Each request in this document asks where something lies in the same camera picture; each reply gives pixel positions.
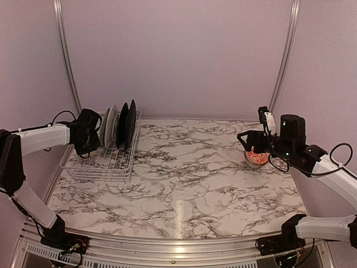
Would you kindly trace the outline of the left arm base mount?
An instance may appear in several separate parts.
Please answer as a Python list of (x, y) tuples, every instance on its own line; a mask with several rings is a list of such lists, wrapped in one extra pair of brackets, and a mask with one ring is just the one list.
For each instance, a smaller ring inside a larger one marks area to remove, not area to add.
[(61, 250), (62, 254), (85, 254), (89, 244), (89, 237), (79, 234), (66, 233), (65, 238), (62, 241), (55, 240), (54, 238), (42, 237), (41, 243), (43, 245)]

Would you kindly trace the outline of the pale green round plate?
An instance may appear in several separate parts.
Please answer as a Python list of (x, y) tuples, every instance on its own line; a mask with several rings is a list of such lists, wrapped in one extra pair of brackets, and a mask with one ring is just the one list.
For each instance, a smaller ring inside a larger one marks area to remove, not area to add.
[(110, 148), (113, 142), (113, 129), (117, 117), (117, 106), (114, 104), (107, 109), (102, 126), (100, 128), (100, 142), (102, 148)]

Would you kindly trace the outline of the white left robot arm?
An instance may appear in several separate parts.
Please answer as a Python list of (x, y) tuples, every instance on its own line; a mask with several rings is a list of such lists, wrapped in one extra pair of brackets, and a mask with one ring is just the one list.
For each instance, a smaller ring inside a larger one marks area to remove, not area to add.
[(26, 181), (24, 161), (54, 147), (71, 145), (81, 158), (100, 148), (101, 116), (83, 109), (71, 122), (51, 122), (15, 131), (1, 130), (1, 189), (16, 206), (44, 229), (58, 248), (70, 244), (64, 220), (55, 214)]

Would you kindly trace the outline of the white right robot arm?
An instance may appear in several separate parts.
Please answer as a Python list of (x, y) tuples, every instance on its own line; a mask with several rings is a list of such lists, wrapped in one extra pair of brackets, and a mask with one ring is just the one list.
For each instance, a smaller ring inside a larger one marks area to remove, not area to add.
[[(275, 133), (272, 114), (260, 112), (261, 131), (249, 130), (237, 135), (246, 152), (268, 153), (277, 157), (308, 178), (316, 179), (356, 207), (356, 175), (331, 154), (317, 145), (306, 144), (305, 119), (294, 115), (281, 116), (280, 134)], [(276, 245), (288, 250), (306, 238), (339, 241), (356, 247), (356, 215), (344, 217), (312, 217), (297, 214), (282, 225)]]

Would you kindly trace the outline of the red patterned white bowl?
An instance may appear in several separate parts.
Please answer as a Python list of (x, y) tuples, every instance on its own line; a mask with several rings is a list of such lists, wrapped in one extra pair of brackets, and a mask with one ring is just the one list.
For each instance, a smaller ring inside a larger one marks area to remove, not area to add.
[(259, 169), (268, 163), (269, 153), (255, 153), (252, 148), (251, 151), (244, 151), (245, 163), (252, 169)]

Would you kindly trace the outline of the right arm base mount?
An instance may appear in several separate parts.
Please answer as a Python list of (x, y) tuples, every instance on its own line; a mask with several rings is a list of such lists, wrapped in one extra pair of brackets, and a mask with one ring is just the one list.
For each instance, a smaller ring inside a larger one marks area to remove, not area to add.
[(283, 253), (305, 247), (306, 241), (301, 238), (286, 238), (282, 234), (261, 237), (256, 240), (255, 247), (261, 256)]

